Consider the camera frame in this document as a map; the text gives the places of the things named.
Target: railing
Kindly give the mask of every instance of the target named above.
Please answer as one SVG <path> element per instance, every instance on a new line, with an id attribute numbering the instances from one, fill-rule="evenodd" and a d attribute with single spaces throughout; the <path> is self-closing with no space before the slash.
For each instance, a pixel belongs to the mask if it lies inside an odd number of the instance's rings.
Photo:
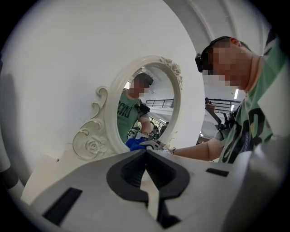
<path id="1" fill-rule="evenodd" d="M 165 100 L 148 100 L 146 101 L 148 107 L 159 107 L 159 108 L 174 108 L 174 99 Z"/>
<path id="2" fill-rule="evenodd" d="M 233 109 L 236 110 L 240 103 L 240 101 L 205 98 L 205 105 L 207 108 L 211 109 L 214 113 L 221 114 L 229 114 Z"/>

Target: blue cloth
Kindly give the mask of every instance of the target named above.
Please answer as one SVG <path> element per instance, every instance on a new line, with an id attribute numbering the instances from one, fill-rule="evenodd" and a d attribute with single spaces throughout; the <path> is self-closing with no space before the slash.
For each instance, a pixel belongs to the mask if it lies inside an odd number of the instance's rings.
<path id="1" fill-rule="evenodd" d="M 138 145 L 139 143 L 142 143 L 145 141 L 147 141 L 147 139 L 145 139 L 145 138 L 139 138 L 137 140 L 135 138 L 128 139 L 128 141 L 126 142 L 126 146 L 130 148 L 130 151 L 146 149 L 145 146 Z"/>

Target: gray plastic part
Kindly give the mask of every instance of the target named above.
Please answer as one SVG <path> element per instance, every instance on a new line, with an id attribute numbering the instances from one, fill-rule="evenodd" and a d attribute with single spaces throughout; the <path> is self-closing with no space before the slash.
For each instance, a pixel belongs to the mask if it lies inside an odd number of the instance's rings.
<path id="1" fill-rule="evenodd" d="M 144 203 L 117 196 L 106 182 L 108 169 L 137 153 L 128 152 L 85 164 L 45 190 L 32 208 L 43 214 L 69 187 L 83 191 L 60 225 L 72 232 L 189 232 L 241 231 L 259 215 L 285 177 L 290 143 L 271 140 L 254 152 L 239 154 L 234 164 L 183 158 L 153 150 L 188 170 L 190 182 L 179 198 L 165 200 L 168 212 L 181 222 L 164 230 L 148 213 Z M 228 171 L 220 176 L 208 168 Z"/>

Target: graphic t-shirt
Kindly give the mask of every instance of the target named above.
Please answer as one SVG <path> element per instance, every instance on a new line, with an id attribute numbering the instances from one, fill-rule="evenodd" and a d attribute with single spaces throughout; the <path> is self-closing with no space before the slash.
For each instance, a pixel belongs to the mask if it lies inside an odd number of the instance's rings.
<path id="1" fill-rule="evenodd" d="M 239 153 L 253 150 L 259 143 L 267 142 L 273 135 L 258 101 L 287 65 L 287 56 L 281 51 L 278 41 L 268 39 L 267 43 L 271 46 L 269 48 L 266 45 L 261 75 L 254 89 L 249 91 L 241 102 L 234 126 L 231 130 L 217 132 L 215 136 L 224 145 L 219 162 L 233 163 Z"/>
<path id="2" fill-rule="evenodd" d="M 124 143 L 127 141 L 127 135 L 129 130 L 132 128 L 134 123 L 140 117 L 149 118 L 147 114 L 143 114 L 142 112 L 138 112 L 135 105 L 138 105 L 139 99 L 131 100 L 126 95 L 126 90 L 123 91 L 118 106 L 117 112 L 117 125 L 119 135 Z"/>

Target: ornate mirror frame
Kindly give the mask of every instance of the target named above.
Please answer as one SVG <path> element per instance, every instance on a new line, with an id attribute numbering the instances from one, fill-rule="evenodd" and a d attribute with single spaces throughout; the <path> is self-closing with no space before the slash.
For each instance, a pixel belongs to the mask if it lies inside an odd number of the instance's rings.
<path id="1" fill-rule="evenodd" d="M 100 100 L 92 103 L 93 110 L 88 120 L 73 139 L 74 152 L 85 160 L 99 160 L 130 151 L 122 142 L 117 127 L 117 109 L 121 93 L 130 77 L 142 66 L 157 67 L 165 72 L 174 90 L 174 109 L 168 128 L 159 141 L 168 143 L 177 133 L 177 119 L 181 103 L 182 76 L 179 65 L 159 56 L 136 59 L 125 67 L 113 80 L 109 88 L 97 88 Z"/>

